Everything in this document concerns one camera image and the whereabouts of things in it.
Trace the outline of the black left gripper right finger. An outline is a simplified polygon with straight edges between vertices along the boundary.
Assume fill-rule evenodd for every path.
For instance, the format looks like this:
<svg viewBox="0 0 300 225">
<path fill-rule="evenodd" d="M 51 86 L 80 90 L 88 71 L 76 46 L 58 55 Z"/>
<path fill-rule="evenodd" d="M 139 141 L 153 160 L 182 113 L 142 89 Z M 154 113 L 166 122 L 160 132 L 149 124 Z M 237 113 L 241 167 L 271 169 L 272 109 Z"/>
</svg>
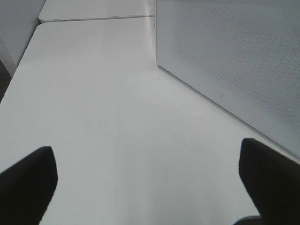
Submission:
<svg viewBox="0 0 300 225">
<path fill-rule="evenodd" d="M 254 138 L 244 138 L 239 176 L 264 224 L 300 223 L 298 163 Z"/>
</svg>

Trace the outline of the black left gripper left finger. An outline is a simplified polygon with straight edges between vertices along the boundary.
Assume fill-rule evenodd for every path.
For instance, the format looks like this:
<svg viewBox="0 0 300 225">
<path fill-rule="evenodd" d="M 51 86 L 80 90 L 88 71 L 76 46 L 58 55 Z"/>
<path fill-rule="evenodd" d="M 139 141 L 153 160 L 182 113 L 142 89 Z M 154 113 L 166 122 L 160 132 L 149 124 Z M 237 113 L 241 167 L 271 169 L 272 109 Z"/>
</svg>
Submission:
<svg viewBox="0 0 300 225">
<path fill-rule="evenodd" d="M 55 156 L 41 147 L 0 174 L 0 223 L 38 225 L 58 184 Z"/>
</svg>

